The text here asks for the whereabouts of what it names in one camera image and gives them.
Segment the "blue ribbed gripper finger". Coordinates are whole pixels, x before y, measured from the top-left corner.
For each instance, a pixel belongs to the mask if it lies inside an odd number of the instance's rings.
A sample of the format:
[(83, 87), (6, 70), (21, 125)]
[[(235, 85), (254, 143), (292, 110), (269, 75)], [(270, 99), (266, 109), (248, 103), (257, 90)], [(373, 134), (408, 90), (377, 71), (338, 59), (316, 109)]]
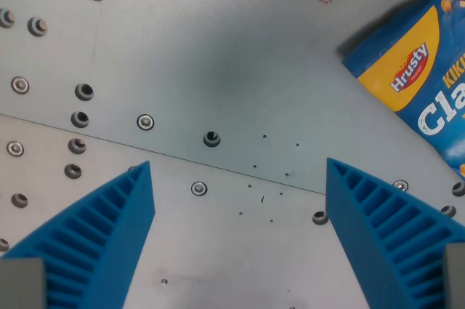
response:
[(328, 158), (325, 210), (370, 308), (444, 308), (442, 259), (464, 227), (418, 198)]
[(154, 216), (146, 161), (56, 214), (3, 258), (44, 262), (48, 308), (122, 308)]

